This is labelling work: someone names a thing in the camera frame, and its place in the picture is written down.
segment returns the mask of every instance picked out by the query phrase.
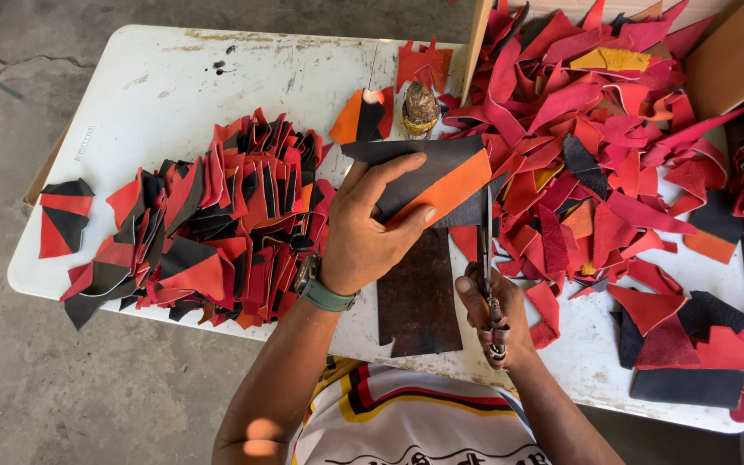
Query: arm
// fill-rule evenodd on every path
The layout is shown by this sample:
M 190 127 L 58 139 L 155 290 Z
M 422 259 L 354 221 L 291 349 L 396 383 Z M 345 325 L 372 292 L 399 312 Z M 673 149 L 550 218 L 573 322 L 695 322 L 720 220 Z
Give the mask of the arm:
M 355 162 L 330 207 L 329 234 L 317 280 L 351 295 L 385 275 L 421 236 L 431 205 L 416 208 L 393 231 L 372 218 L 386 183 L 417 169 L 424 154 L 368 169 Z M 282 464 L 306 413 L 340 313 L 297 299 L 237 389 L 214 440 L 212 463 Z
M 547 458 L 553 463 L 624 464 L 555 382 L 533 348 L 522 290 L 497 270 L 490 275 L 490 286 L 510 324 L 504 369 L 518 389 L 524 414 Z M 456 290 L 467 308 L 470 325 L 488 329 L 489 311 L 475 281 L 461 276 L 456 280 Z

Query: right hand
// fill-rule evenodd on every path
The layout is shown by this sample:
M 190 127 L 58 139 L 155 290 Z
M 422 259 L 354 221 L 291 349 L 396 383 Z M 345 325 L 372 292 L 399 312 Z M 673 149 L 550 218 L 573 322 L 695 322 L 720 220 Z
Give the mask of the right hand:
M 511 371 L 521 366 L 529 366 L 538 359 L 538 354 L 533 348 L 530 328 L 527 325 L 524 293 L 515 283 L 502 276 L 498 270 L 494 268 L 490 270 L 490 289 L 493 297 L 499 301 L 502 314 L 507 317 L 507 324 L 510 325 L 504 369 Z M 490 310 L 475 283 L 476 272 L 473 271 L 469 276 L 459 277 L 456 280 L 456 291 L 467 309 L 467 322 L 470 326 L 489 331 L 491 329 Z

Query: watch strap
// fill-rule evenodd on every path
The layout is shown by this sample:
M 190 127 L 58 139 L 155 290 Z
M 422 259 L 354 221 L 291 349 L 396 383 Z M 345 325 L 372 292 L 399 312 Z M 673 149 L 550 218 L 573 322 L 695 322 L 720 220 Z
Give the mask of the watch strap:
M 325 285 L 317 282 L 317 280 L 310 279 L 306 282 L 306 286 L 301 291 L 300 296 L 318 309 L 327 312 L 345 312 L 352 308 L 357 294 L 335 294 L 326 289 Z

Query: gray floor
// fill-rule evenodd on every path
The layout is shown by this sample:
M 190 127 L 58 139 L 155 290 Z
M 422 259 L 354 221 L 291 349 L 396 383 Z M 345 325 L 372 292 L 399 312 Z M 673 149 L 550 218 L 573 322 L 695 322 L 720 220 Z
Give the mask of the gray floor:
M 20 202 L 73 116 L 109 36 L 127 24 L 467 42 L 472 2 L 0 0 L 0 463 L 208 463 L 261 344 L 116 313 L 75 333 L 5 271 Z M 629 463 L 739 463 L 740 438 L 585 409 Z

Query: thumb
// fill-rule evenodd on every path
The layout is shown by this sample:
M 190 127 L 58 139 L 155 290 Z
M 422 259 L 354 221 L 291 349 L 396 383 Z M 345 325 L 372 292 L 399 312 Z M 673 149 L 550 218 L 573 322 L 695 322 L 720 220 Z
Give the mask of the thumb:
M 421 237 L 421 233 L 427 227 L 427 223 L 435 216 L 437 211 L 438 208 L 435 208 L 434 205 L 421 205 L 415 208 L 409 216 L 398 224 L 398 227 L 394 229 L 393 233 L 409 242 L 409 246 L 411 247 Z
M 456 291 L 461 302 L 467 309 L 467 321 L 476 329 L 490 329 L 490 309 L 487 302 L 481 296 L 475 281 L 467 276 L 461 276 L 456 280 Z

